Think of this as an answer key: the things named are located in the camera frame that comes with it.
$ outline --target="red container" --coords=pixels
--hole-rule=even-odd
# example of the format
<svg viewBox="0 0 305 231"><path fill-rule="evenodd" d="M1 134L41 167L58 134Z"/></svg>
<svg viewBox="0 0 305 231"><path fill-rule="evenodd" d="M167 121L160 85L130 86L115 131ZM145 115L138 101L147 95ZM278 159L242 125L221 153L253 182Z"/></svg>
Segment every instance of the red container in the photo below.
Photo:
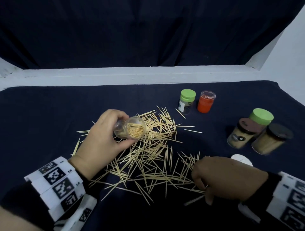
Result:
<svg viewBox="0 0 305 231"><path fill-rule="evenodd" d="M208 113L211 109L211 106L216 98L216 94L212 91L203 91L199 98L199 103L197 110L201 113Z"/></svg>

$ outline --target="navy fabric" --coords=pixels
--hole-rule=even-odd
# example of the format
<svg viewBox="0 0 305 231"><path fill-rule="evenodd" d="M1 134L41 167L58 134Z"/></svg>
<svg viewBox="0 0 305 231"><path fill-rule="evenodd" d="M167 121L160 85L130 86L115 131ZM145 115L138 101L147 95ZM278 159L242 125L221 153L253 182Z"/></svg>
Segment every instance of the navy fabric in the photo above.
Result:
<svg viewBox="0 0 305 231"><path fill-rule="evenodd" d="M202 90L212 90L216 100L207 114L193 108L184 119L175 109L180 92L189 88L196 91L196 100ZM23 177L51 160L72 154L79 134L88 130L101 113L109 108L125 111L130 116L144 113L156 106L166 107L176 123L195 126L193 133L178 130L177 140L170 142L176 152L230 157L242 154L253 165L270 172L284 171L305 179L304 143L305 107L270 81L232 83L164 84L164 85L117 85L86 87L14 87L0 92L0 197L13 186L23 182ZM250 144L243 149L231 148L226 141L238 119L247 117L254 108L264 108L274 114L274 122L290 128L295 137L269 156L257 154ZM109 175L105 181L115 183L118 178ZM133 182L128 188L136 190ZM102 190L100 198L108 193ZM130 192L115 189L89 217L84 230L110 230L114 227L150 229L153 227L180 228L233 228L255 230L232 208L231 202L220 200L219 206L209 207L204 200L184 207L183 203L200 194L183 189L155 186L151 193L154 203L147 205L144 198Z"/></svg>
<svg viewBox="0 0 305 231"><path fill-rule="evenodd" d="M23 69L241 65L304 3L2 0L0 57Z"/></svg>

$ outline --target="black curtain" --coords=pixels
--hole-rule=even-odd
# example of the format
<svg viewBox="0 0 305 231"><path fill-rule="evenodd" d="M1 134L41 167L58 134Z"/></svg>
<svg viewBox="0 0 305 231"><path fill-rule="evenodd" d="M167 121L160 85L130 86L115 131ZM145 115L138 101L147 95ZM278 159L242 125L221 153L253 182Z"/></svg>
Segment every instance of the black curtain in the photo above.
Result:
<svg viewBox="0 0 305 231"><path fill-rule="evenodd" d="M23 69L241 65L305 0L2 0L0 57Z"/></svg>

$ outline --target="lime green cap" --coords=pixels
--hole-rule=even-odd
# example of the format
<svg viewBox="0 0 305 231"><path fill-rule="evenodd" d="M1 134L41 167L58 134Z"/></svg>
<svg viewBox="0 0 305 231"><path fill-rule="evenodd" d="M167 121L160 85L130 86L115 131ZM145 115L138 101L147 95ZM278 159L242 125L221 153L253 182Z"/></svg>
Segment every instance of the lime green cap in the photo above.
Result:
<svg viewBox="0 0 305 231"><path fill-rule="evenodd" d="M272 115L271 112L265 109L255 108L253 112L250 114L249 118L260 125L267 126L274 119L274 116Z"/></svg>
<svg viewBox="0 0 305 231"><path fill-rule="evenodd" d="M181 91L180 99L184 102L193 102L195 100L196 92L191 89L183 89Z"/></svg>

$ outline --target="person's left hand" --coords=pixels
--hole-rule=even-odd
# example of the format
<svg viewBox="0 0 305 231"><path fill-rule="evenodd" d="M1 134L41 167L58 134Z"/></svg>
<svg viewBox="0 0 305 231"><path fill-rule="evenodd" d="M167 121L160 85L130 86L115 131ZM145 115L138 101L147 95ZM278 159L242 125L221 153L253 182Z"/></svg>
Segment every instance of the person's left hand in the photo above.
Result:
<svg viewBox="0 0 305 231"><path fill-rule="evenodd" d="M122 111L113 109L105 111L90 129L76 154L69 159L69 162L88 180L135 142L135 140L116 142L113 138L115 123L118 119L128 118L129 116Z"/></svg>

